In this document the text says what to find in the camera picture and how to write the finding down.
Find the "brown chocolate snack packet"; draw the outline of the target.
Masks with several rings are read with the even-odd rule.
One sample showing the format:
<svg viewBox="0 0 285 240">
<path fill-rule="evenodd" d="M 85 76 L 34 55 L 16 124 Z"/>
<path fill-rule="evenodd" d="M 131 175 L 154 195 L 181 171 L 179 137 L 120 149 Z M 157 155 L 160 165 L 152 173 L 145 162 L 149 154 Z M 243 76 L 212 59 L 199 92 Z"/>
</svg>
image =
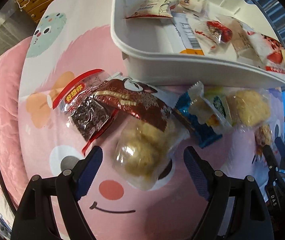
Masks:
<svg viewBox="0 0 285 240">
<path fill-rule="evenodd" d="M 178 95 L 130 77 L 117 75 L 105 80 L 91 95 L 96 101 L 124 111 L 164 131 Z"/>
</svg>

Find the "white plastic storage bin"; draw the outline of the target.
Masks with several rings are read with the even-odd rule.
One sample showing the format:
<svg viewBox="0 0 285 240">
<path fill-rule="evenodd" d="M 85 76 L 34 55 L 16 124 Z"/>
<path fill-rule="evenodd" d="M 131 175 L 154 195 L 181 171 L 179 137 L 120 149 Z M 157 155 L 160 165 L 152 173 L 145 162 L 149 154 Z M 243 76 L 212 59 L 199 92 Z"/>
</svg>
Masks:
<svg viewBox="0 0 285 240">
<path fill-rule="evenodd" d="M 113 0 L 110 34 L 151 85 L 285 86 L 285 48 L 245 0 Z"/>
</svg>

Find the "red edged date packet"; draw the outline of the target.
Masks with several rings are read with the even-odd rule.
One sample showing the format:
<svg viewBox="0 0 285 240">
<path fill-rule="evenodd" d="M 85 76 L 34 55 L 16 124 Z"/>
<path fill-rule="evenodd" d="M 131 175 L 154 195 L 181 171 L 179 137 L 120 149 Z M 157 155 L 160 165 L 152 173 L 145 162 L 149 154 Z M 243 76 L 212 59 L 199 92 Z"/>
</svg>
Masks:
<svg viewBox="0 0 285 240">
<path fill-rule="evenodd" d="M 118 111 L 94 99 L 94 92 L 109 77 L 102 69 L 89 70 L 71 80 L 52 103 L 66 116 L 66 126 L 85 140 L 82 153 L 111 126 Z"/>
</svg>

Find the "blue foil snack packet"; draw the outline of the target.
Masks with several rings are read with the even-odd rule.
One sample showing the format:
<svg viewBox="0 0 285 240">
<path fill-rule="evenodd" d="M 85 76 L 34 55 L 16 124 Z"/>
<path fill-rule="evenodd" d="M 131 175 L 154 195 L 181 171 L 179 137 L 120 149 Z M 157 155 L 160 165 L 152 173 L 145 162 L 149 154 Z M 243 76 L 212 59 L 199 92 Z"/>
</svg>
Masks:
<svg viewBox="0 0 285 240">
<path fill-rule="evenodd" d="M 200 148 L 220 140 L 232 129 L 231 124 L 205 98 L 204 85 L 197 81 L 176 102 L 175 111 L 184 119 Z"/>
</svg>

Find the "pink bed blanket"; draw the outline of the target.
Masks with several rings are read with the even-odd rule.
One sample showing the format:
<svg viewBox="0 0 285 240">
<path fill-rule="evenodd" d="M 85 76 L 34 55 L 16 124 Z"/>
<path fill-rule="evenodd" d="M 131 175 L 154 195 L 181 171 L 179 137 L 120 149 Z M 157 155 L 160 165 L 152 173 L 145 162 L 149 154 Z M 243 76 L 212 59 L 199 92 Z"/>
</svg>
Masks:
<svg viewBox="0 0 285 240">
<path fill-rule="evenodd" d="M 19 140 L 18 95 L 30 41 L 25 38 L 0 56 L 0 170 L 15 205 L 28 184 Z"/>
</svg>

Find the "small clear candy packet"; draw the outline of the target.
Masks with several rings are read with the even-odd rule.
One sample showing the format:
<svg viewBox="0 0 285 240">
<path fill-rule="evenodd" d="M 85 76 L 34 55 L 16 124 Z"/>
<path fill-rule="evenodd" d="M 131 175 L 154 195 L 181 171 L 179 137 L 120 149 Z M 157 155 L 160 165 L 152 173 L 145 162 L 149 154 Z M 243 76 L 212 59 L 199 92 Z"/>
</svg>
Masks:
<svg viewBox="0 0 285 240">
<path fill-rule="evenodd" d="M 273 135 L 269 124 L 263 124 L 258 127 L 255 132 L 255 143 L 256 143 L 256 155 L 262 158 L 262 148 L 265 145 L 272 147 Z"/>
</svg>

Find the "dark nut candy packet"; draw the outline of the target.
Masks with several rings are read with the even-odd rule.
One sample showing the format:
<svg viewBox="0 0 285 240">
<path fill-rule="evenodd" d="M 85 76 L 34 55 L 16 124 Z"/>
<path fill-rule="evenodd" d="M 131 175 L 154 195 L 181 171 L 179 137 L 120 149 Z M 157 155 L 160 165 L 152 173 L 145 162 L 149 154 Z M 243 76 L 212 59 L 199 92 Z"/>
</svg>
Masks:
<svg viewBox="0 0 285 240">
<path fill-rule="evenodd" d="M 219 21 L 200 21 L 194 27 L 195 37 L 209 47 L 210 53 L 225 52 L 233 32 Z"/>
</svg>

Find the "green snack packet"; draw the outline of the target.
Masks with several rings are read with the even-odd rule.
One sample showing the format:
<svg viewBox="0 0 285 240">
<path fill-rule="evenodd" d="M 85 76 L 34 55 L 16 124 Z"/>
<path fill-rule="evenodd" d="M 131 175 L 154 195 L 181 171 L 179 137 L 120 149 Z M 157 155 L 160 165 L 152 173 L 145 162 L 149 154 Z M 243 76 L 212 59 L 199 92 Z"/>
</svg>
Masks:
<svg viewBox="0 0 285 240">
<path fill-rule="evenodd" d="M 233 126 L 233 119 L 228 105 L 227 94 L 223 87 L 205 87 L 205 98 L 221 113 L 221 115 Z"/>
</svg>

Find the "cartoon printed table cover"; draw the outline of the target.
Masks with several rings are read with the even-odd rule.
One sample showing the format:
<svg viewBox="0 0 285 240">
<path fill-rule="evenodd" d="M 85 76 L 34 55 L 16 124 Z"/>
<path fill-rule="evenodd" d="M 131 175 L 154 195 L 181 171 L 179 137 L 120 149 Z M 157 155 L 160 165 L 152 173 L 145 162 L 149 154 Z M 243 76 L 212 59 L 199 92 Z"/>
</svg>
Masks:
<svg viewBox="0 0 285 240">
<path fill-rule="evenodd" d="M 101 69 L 100 78 L 126 74 L 126 59 L 110 35 L 111 0 L 54 0 L 36 33 L 51 45 L 25 60 L 18 106 L 21 151 L 28 177 L 58 176 L 91 150 L 68 116 L 53 103 L 76 77 Z M 166 147 L 167 137 L 153 126 L 119 112 L 94 140 L 103 159 L 79 205 L 97 239 L 189 239 L 206 201 L 188 174 L 183 151 L 195 146 L 181 141 L 166 158 L 153 187 L 143 191 L 120 172 L 118 153 L 148 164 Z"/>
</svg>

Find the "red striped white packet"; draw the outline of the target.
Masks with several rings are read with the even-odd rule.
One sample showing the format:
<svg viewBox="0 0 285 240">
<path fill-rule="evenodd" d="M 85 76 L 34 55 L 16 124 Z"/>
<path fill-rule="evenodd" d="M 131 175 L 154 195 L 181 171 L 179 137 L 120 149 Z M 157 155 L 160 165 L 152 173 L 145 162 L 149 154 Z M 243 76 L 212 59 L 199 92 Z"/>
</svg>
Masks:
<svg viewBox="0 0 285 240">
<path fill-rule="evenodd" d="M 173 18 L 172 10 L 181 0 L 145 0 L 132 15 L 125 19 L 133 18 Z"/>
</svg>

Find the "clear square cracker packet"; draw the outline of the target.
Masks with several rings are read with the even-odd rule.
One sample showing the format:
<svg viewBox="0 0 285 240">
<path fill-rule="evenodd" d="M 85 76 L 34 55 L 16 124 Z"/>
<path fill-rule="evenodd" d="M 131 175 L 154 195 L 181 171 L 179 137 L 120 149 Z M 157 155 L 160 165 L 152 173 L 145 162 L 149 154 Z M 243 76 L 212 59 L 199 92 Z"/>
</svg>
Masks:
<svg viewBox="0 0 285 240">
<path fill-rule="evenodd" d="M 231 44 L 236 52 L 237 61 L 261 68 L 262 61 L 247 34 L 252 28 L 232 16 L 218 14 L 217 18 L 233 33 Z"/>
</svg>

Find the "yellow rice cracker packet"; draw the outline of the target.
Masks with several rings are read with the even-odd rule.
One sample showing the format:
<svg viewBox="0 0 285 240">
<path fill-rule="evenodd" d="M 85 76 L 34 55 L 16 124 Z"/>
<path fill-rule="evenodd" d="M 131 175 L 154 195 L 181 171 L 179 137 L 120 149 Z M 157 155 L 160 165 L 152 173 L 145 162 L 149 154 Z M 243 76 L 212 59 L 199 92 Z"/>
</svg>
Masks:
<svg viewBox="0 0 285 240">
<path fill-rule="evenodd" d="M 265 89 L 238 89 L 227 96 L 232 126 L 256 128 L 272 117 L 271 97 Z"/>
</svg>

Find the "white orange snack bar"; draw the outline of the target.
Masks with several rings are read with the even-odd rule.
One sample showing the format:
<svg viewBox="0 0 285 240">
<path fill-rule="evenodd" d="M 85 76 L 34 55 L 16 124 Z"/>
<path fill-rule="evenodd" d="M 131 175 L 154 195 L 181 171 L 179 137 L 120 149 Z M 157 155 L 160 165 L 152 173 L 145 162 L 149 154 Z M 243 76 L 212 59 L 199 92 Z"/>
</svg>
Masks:
<svg viewBox="0 0 285 240">
<path fill-rule="evenodd" d="M 172 51 L 180 54 L 204 55 L 185 13 L 173 12 L 173 18 L 161 19 Z"/>
</svg>

